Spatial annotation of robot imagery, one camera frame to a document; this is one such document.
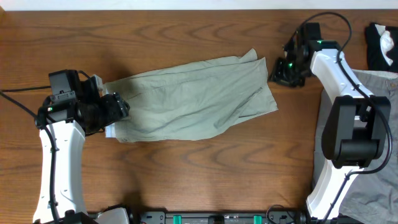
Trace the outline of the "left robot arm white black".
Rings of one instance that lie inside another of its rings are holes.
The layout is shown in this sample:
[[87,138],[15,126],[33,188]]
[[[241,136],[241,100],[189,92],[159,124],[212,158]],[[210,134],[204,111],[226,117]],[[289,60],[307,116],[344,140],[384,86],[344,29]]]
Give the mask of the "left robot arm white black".
[[38,109],[35,125],[42,144],[40,197],[33,223],[131,223],[122,205],[88,213],[81,181],[86,138],[128,116],[130,106],[119,93],[103,89],[93,75],[80,80],[82,71],[49,74],[51,95]]

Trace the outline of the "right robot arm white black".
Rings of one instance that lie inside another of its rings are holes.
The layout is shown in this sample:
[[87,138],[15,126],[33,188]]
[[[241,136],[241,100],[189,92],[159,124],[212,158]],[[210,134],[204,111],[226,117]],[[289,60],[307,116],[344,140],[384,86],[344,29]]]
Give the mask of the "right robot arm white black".
[[297,223],[336,223],[354,179],[379,172],[391,157],[391,103],[358,80],[342,46],[323,39],[317,22],[301,24],[283,50],[285,56],[277,59],[269,81],[299,87],[315,76],[331,105],[321,135],[322,171]]

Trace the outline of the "light green khaki shorts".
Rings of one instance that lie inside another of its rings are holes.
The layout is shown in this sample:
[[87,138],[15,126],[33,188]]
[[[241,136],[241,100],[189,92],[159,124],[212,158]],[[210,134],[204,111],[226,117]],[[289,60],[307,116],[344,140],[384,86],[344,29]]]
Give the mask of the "light green khaki shorts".
[[213,138],[277,111],[267,76],[266,60],[251,49],[108,82],[105,91],[119,93],[130,110],[105,135],[119,142]]

